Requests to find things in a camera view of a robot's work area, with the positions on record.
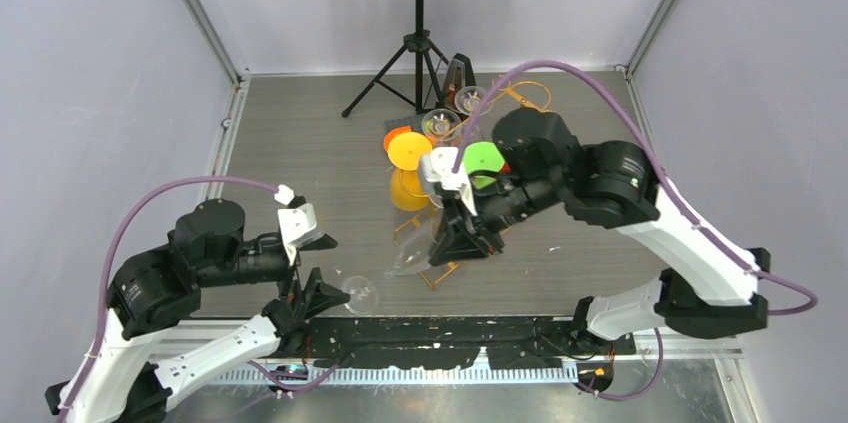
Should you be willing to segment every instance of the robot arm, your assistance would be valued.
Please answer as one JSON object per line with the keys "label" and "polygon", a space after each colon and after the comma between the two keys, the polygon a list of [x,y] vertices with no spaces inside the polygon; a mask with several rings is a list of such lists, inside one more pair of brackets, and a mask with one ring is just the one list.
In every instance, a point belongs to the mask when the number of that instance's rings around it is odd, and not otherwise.
{"label": "robot arm", "polygon": [[[242,208],[210,200],[177,220],[168,244],[122,265],[109,287],[103,346],[99,355],[86,355],[96,361],[66,422],[163,421],[222,373],[278,351],[297,351],[307,319],[349,300],[323,283],[318,268],[302,284],[299,252],[334,248],[336,242],[320,229],[312,205],[302,197],[288,190],[277,198],[288,205],[278,210],[279,232],[245,242]],[[279,297],[239,329],[190,353],[150,359],[170,328],[200,307],[202,288],[272,281]],[[78,376],[79,371],[74,380],[47,389],[54,415]]]}
{"label": "robot arm", "polygon": [[574,219],[627,235],[670,267],[642,287],[581,300],[572,328],[581,348],[663,324],[697,338],[765,327],[768,303],[757,294],[754,272],[769,270],[768,252],[731,244],[748,271],[721,253],[674,206],[641,148],[622,141],[580,145],[559,115],[530,108],[502,118],[492,140],[510,171],[486,175],[497,180],[480,190],[472,191],[464,170],[455,174],[441,163],[454,161],[455,148],[422,159],[422,186],[444,208],[431,265],[500,253],[501,231],[563,203]]}

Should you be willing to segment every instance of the gray wall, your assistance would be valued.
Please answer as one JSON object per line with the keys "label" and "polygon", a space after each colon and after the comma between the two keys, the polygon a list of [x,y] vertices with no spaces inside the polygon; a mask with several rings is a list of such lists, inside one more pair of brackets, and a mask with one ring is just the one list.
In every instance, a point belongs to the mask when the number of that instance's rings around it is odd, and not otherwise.
{"label": "gray wall", "polygon": [[[844,421],[848,0],[681,0],[638,72],[684,195],[813,312],[742,338],[767,421]],[[766,285],[773,307],[801,301]]]}
{"label": "gray wall", "polygon": [[[180,0],[0,0],[0,417],[51,421],[120,219],[209,168],[228,81]],[[164,241],[199,189],[154,202],[119,260]]]}

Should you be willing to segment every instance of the gray floor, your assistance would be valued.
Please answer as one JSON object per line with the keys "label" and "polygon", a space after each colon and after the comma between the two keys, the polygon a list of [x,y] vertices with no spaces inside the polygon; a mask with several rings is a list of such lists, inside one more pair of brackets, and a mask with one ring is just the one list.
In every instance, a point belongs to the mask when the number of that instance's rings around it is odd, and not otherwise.
{"label": "gray floor", "polygon": [[[642,388],[655,363],[616,362],[611,394]],[[267,387],[206,386],[169,414],[171,423],[209,421],[539,423],[732,422],[712,360],[666,361],[663,378],[647,395],[618,403],[595,399],[571,385],[458,385],[319,387],[278,401]],[[248,411],[240,408],[257,402]]]}
{"label": "gray floor", "polygon": [[[488,84],[496,75],[481,75]],[[595,76],[632,112],[619,73]],[[505,253],[464,265],[436,291],[416,276],[383,276],[397,255],[392,234],[411,214],[389,200],[391,164],[382,148],[383,122],[411,114],[411,108],[376,87],[348,119],[341,110],[368,76],[256,77],[250,85],[230,175],[285,183],[315,204],[339,248],[306,253],[305,269],[322,268],[325,280],[352,276],[371,280],[379,295],[375,315],[517,315],[572,313],[587,295],[609,295],[655,277],[662,263],[632,240],[589,228],[560,208],[550,209],[505,235]],[[553,93],[552,109],[583,143],[630,140],[623,125],[582,82],[558,73],[526,79]],[[411,95],[410,75],[386,81]],[[543,103],[538,89],[520,92]],[[276,228],[276,205],[267,195],[227,187],[224,196],[248,214],[246,236]],[[272,285],[204,290],[198,316],[255,314],[275,296]],[[329,314],[349,315],[344,308]]]}

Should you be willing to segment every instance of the wood-grain floor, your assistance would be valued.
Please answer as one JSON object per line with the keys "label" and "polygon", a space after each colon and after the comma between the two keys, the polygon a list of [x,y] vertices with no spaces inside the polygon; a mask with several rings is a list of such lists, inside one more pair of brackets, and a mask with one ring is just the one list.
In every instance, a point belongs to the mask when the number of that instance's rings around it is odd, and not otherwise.
{"label": "wood-grain floor", "polygon": [[[481,75],[488,84],[497,75]],[[594,75],[633,114],[619,73]],[[254,77],[229,167],[230,175],[285,183],[315,204],[335,250],[305,253],[302,274],[319,266],[327,282],[363,276],[377,288],[375,315],[517,315],[573,312],[587,295],[614,294],[647,282],[663,268],[653,254],[612,231],[590,228],[551,208],[505,235],[503,255],[463,265],[430,290],[417,275],[386,279],[397,255],[393,230],[411,215],[389,200],[392,166],[382,148],[383,122],[411,107],[375,87],[347,119],[340,112],[368,76]],[[631,140],[591,89],[564,74],[532,73],[583,143]],[[411,95],[411,75],[385,80]],[[543,103],[538,88],[522,87]],[[253,189],[228,186],[224,197],[247,211],[246,236],[276,228],[277,205]],[[275,296],[273,285],[204,290],[198,316],[253,315]],[[325,313],[350,315],[344,308]]]}

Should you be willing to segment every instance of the purple cable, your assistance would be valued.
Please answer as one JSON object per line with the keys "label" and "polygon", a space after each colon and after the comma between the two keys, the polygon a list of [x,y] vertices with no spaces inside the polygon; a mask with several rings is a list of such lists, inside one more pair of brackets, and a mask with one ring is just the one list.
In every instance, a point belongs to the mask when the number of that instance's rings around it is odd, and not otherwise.
{"label": "purple cable", "polygon": [[118,252],[118,245],[121,243],[124,233],[126,233],[133,218],[135,218],[141,209],[150,203],[151,200],[174,188],[194,185],[197,183],[237,183],[240,185],[247,185],[267,190],[271,193],[277,193],[279,190],[276,186],[249,180],[247,178],[239,178],[237,176],[196,176],[165,183],[146,194],[138,201],[138,203],[135,204],[135,206],[132,207],[132,209],[130,209],[127,216],[124,217],[123,221],[121,221],[121,224],[118,226],[118,230],[115,231],[115,236],[112,237],[112,243],[109,244],[109,251],[106,252],[106,261],[103,264],[103,272],[100,274],[100,295],[97,301],[97,331],[94,334],[94,343],[91,345],[91,351],[89,351],[89,354],[95,355],[95,357],[87,357],[85,359],[85,363],[83,363],[79,377],[74,381],[74,384],[68,392],[68,397],[65,398],[65,402],[63,404],[64,408],[59,412],[59,416],[56,418],[56,423],[63,423],[65,421],[65,417],[68,415],[70,407],[74,404],[74,400],[76,400],[76,397],[82,388],[82,384],[85,383],[85,380],[91,373],[91,368],[94,366],[96,355],[100,354],[100,349],[103,347],[103,335],[106,333],[106,291],[109,287],[109,277],[112,274],[112,263],[115,260],[115,254]]}
{"label": "purple cable", "polygon": [[304,391],[309,391],[309,390],[315,388],[316,386],[320,385],[322,381],[329,378],[330,375],[332,375],[333,372],[336,371],[339,368],[339,365],[333,365],[327,371],[325,371],[321,376],[319,376],[318,378],[315,378],[314,380],[310,381],[309,383],[306,383],[305,385],[286,386],[286,385],[280,383],[279,380],[274,378],[274,375],[270,371],[266,370],[265,367],[260,365],[259,363],[255,362],[255,361],[249,361],[249,362],[247,362],[247,364],[256,368],[257,370],[259,370],[259,372],[262,373],[263,375],[265,375],[266,378],[271,380],[271,382],[274,383],[274,385],[276,385],[277,388],[280,388],[283,391],[293,391],[295,393],[303,393]]}
{"label": "purple cable", "polygon": [[[660,379],[660,373],[662,373],[662,362],[663,362],[662,335],[660,335],[660,329],[654,328],[654,333],[657,335],[657,371],[654,372],[654,376],[651,377],[651,381],[649,381],[648,384],[645,385],[644,388],[637,391],[636,393],[631,393],[629,395],[608,395],[606,393],[598,392],[597,393],[598,398],[601,398],[603,400],[610,400],[610,401],[630,401],[630,400],[635,400],[636,398],[639,398],[640,396],[644,395],[645,393],[651,391],[651,388],[653,388],[654,385],[657,384],[657,381]],[[595,390],[592,389],[592,383],[594,383],[594,381],[595,381],[595,377],[592,377],[592,381],[589,382],[588,386],[584,385],[583,383],[580,383],[578,381],[577,387],[580,388],[581,390],[587,392],[587,393],[595,394]]]}
{"label": "purple cable", "polygon": [[[680,211],[680,213],[692,223],[694,228],[698,228],[701,234],[716,248],[719,249],[725,256],[730,258],[731,261],[736,263],[737,266],[742,268],[745,271],[750,271],[751,266],[742,259],[735,251],[733,251],[729,246],[727,246],[719,237],[713,233],[709,228],[701,226],[701,220],[686,206],[683,202],[683,198],[677,192],[677,190],[671,186],[668,180],[668,176],[665,174],[665,170],[662,167],[662,164],[657,158],[657,155],[651,150],[651,145],[648,144],[648,140],[642,135],[642,132],[639,131],[639,127],[627,116],[627,113],[624,111],[624,108],[615,100],[615,97],[607,91],[600,83],[598,83],[594,78],[592,78],[588,73],[582,71],[574,66],[571,66],[567,63],[562,63],[554,60],[539,60],[539,61],[531,61],[528,63],[524,63],[522,65],[518,65],[515,68],[509,70],[505,75],[498,78],[498,80],[489,88],[489,91],[486,93],[486,96],[483,97],[483,101],[474,108],[474,111],[471,113],[471,117],[468,120],[468,123],[465,125],[462,134],[462,142],[459,145],[459,152],[457,153],[456,160],[454,161],[453,172],[456,173],[459,171],[459,166],[462,163],[462,157],[465,154],[465,148],[468,146],[468,141],[471,136],[471,129],[475,126],[477,120],[484,113],[483,109],[486,108],[492,99],[495,97],[499,88],[504,86],[510,79],[515,78],[520,73],[523,73],[527,70],[532,70],[535,68],[553,68],[557,70],[565,71],[566,73],[571,73],[577,78],[581,79],[584,83],[589,85],[595,92],[600,95],[601,98],[609,105],[613,112],[621,119],[624,125],[630,130],[630,133],[639,143],[639,146],[645,151],[645,155],[648,158],[648,161],[651,164],[651,167],[654,170],[654,173],[657,175],[657,179],[660,182],[660,186],[663,187],[666,194],[668,195],[671,202],[675,207]],[[754,275],[764,279],[771,281],[772,283],[776,283],[780,286],[793,290],[797,293],[800,293],[807,298],[809,301],[804,303],[803,305],[785,308],[780,310],[769,310],[769,315],[774,316],[784,316],[784,315],[795,315],[798,313],[803,313],[805,311],[813,309],[819,302],[818,296],[810,289],[801,286],[797,283],[785,280],[778,276],[774,276],[771,273],[766,273],[765,271],[757,271]]]}

